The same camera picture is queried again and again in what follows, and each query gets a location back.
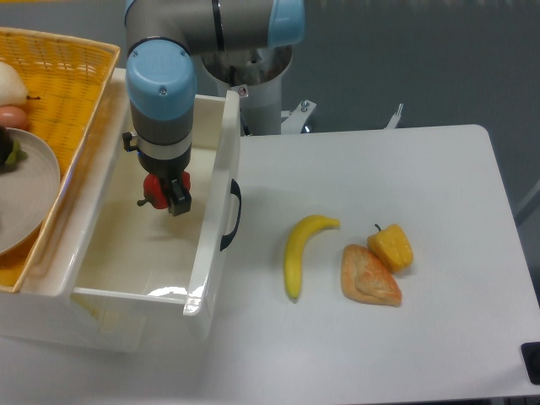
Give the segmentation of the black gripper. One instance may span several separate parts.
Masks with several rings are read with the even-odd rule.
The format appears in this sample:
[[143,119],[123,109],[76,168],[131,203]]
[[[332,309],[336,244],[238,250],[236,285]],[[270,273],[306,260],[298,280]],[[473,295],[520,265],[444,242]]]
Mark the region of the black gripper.
[[170,145],[150,143],[138,135],[136,131],[124,132],[121,138],[123,148],[127,152],[135,152],[140,165],[148,173],[161,179],[174,179],[170,182],[170,214],[176,217],[190,212],[192,196],[183,180],[179,178],[190,163],[191,135],[188,134],[180,142]]

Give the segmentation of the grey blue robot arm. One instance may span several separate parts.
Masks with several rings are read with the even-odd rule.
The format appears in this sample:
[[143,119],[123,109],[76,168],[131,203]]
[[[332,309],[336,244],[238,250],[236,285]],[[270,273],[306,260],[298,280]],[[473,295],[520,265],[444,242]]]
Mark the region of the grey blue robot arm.
[[127,152],[156,178],[151,203],[173,216],[190,211],[184,172],[192,149],[197,77],[195,55],[299,43],[305,32],[301,1],[128,1],[126,86],[133,132]]

